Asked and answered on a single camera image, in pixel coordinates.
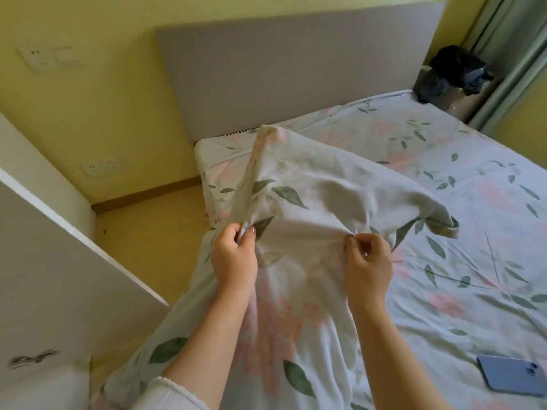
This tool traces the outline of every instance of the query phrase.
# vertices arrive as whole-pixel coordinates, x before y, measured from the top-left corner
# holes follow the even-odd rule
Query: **wooden floor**
[[[201,237],[209,227],[201,186],[195,186],[100,214],[95,241],[172,305],[188,289]],[[92,393],[145,338],[93,357]]]

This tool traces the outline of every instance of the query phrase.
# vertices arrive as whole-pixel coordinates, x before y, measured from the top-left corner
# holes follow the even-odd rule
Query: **smartphone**
[[[540,397],[547,395],[545,372],[531,361],[481,354],[477,362],[492,390]]]

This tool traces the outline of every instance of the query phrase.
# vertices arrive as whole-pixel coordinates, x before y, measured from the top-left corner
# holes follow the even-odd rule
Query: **hand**
[[[346,256],[345,283],[352,314],[385,311],[387,288],[393,277],[389,243],[379,234],[347,236]]]
[[[219,292],[243,291],[250,296],[258,271],[254,254],[256,228],[249,227],[238,246],[236,238],[240,231],[240,223],[229,224],[222,230],[215,240],[211,262],[219,282]]]

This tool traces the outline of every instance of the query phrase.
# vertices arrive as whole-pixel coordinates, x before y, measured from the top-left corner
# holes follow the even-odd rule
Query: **black bag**
[[[484,61],[455,45],[439,50],[429,65],[432,69],[415,89],[421,103],[431,102],[450,85],[462,88],[467,96],[476,95],[485,81],[494,79]]]

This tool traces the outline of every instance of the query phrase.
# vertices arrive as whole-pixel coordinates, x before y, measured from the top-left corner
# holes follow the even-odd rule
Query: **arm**
[[[250,227],[238,247],[240,224],[230,224],[218,235],[211,262],[219,281],[218,294],[205,319],[163,373],[216,410],[234,357],[237,336],[254,290],[258,270]]]
[[[386,310],[391,249],[379,234],[346,238],[346,290],[378,410],[450,410]]]

